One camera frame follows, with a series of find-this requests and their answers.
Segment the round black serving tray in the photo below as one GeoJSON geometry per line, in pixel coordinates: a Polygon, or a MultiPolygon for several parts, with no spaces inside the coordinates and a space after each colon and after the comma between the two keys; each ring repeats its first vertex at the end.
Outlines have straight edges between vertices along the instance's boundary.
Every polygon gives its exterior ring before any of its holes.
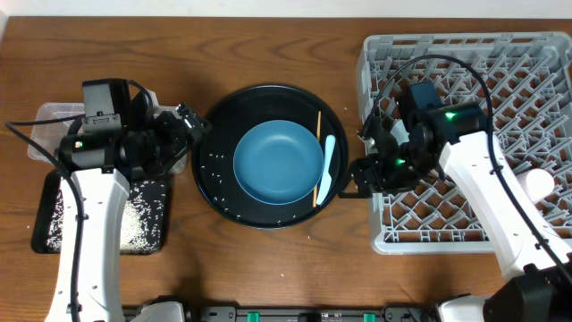
{"type": "Polygon", "coordinates": [[[349,162],[348,139],[341,120],[315,94],[283,84],[240,89],[223,98],[207,114],[211,131],[192,151],[195,183],[208,204],[222,216],[257,229],[279,229],[300,224],[325,209],[335,198],[349,162]],[[320,206],[307,195],[289,205],[270,205],[250,197],[237,182],[232,159],[244,134],[260,123],[286,120],[307,130],[321,130],[321,142],[336,138],[330,174],[332,187],[320,206]]]}

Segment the light blue plastic knife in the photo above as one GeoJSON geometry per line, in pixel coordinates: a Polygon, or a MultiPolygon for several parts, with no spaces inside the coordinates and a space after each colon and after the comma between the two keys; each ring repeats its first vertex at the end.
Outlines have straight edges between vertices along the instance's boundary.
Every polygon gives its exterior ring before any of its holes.
{"type": "Polygon", "coordinates": [[[316,205],[321,206],[331,188],[332,177],[330,175],[330,166],[332,162],[332,155],[335,149],[336,138],[333,135],[328,135],[325,139],[324,146],[324,168],[322,173],[322,178],[318,188],[318,193],[316,197],[316,205]]]}

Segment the wooden chopstick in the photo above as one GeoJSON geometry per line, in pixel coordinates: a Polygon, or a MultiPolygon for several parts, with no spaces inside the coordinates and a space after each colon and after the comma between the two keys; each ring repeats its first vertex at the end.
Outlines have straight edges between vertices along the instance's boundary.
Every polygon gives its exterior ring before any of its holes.
{"type": "Polygon", "coordinates": [[[317,160],[315,161],[315,165],[317,166],[317,179],[315,181],[315,187],[313,189],[313,208],[317,208],[317,194],[318,194],[318,183],[320,180],[320,175],[322,173],[321,170],[321,165],[318,164],[318,162],[321,160],[322,157],[322,152],[321,152],[321,148],[320,148],[320,137],[321,137],[321,124],[322,124],[322,111],[318,111],[317,114],[317,121],[316,121],[316,133],[315,133],[315,138],[316,138],[316,144],[317,144],[317,150],[315,152],[315,157],[317,157],[317,160]]]}

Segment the dark blue plate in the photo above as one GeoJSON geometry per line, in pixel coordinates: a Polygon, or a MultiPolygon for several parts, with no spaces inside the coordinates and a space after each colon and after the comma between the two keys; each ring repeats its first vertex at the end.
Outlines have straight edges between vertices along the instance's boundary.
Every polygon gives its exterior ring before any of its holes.
{"type": "MultiPolygon", "coordinates": [[[[318,164],[323,173],[324,152],[320,148],[318,164]]],[[[249,197],[267,205],[289,205],[305,198],[315,187],[316,150],[315,134],[306,127],[272,120],[242,136],[233,154],[232,170],[249,197]]]]}

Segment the pink cup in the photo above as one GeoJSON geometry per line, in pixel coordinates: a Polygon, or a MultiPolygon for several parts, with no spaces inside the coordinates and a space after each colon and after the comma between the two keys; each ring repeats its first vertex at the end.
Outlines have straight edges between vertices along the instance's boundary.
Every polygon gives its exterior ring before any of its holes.
{"type": "Polygon", "coordinates": [[[540,168],[518,174],[517,180],[534,204],[552,194],[555,187],[554,178],[551,174],[540,168]]]}

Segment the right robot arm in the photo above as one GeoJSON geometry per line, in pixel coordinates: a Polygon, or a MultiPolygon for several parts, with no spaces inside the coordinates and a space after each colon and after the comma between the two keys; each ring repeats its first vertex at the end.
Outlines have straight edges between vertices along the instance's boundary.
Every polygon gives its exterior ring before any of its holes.
{"type": "Polygon", "coordinates": [[[355,197],[413,190],[433,169],[449,176],[492,243],[506,283],[491,297],[460,296],[440,321],[569,321],[571,248],[549,227],[510,169],[491,118],[477,104],[410,108],[408,141],[371,133],[376,151],[351,163],[355,197]]]}

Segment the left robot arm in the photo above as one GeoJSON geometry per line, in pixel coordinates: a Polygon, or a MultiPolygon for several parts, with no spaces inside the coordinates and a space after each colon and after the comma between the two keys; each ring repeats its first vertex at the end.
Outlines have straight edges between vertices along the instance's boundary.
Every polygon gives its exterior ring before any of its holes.
{"type": "Polygon", "coordinates": [[[86,80],[80,129],[65,135],[63,238],[49,321],[122,321],[120,236],[130,184],[155,179],[208,134],[209,121],[188,105],[158,112],[146,88],[125,79],[86,80]]]}

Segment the grey dishwasher rack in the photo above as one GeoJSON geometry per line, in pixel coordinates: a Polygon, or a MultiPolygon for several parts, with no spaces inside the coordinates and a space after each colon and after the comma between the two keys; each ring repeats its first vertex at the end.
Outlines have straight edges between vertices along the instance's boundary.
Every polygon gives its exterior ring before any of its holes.
{"type": "MultiPolygon", "coordinates": [[[[541,168],[555,182],[538,203],[550,228],[571,238],[571,39],[562,32],[373,35],[356,65],[361,118],[393,128],[402,88],[431,81],[448,104],[494,110],[495,135],[512,170],[541,168]]],[[[368,201],[370,241],[383,255],[492,250],[460,190],[431,174],[412,191],[368,201]]]]}

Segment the clear plastic bin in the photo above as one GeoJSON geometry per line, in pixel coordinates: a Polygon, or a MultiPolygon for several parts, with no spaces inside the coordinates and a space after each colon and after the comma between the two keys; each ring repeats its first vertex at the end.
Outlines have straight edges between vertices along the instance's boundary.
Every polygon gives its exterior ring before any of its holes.
{"type": "MultiPolygon", "coordinates": [[[[174,106],[157,106],[154,110],[154,117],[160,115],[163,111],[172,112],[173,115],[179,117],[175,113],[174,106]]],[[[42,105],[37,113],[36,121],[59,119],[68,116],[77,116],[84,114],[83,103],[45,103],[42,105]]],[[[46,151],[54,154],[55,149],[59,147],[60,141],[65,136],[72,124],[72,121],[65,121],[63,123],[50,123],[45,125],[34,125],[32,127],[31,139],[36,141],[46,151]]],[[[43,161],[49,163],[48,159],[40,154],[31,145],[28,145],[28,157],[32,160],[43,161]]],[[[187,157],[182,157],[171,168],[170,174],[182,173],[187,164],[187,157]]]]}

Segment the black mounting rail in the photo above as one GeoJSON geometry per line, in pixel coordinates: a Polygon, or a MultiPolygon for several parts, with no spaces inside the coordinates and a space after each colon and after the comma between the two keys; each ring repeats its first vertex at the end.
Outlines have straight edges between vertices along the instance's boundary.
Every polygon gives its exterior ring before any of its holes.
{"type": "Polygon", "coordinates": [[[174,302],[126,309],[126,321],[184,322],[437,322],[429,310],[415,307],[386,306],[380,309],[240,309],[206,307],[175,310],[174,302]]]}

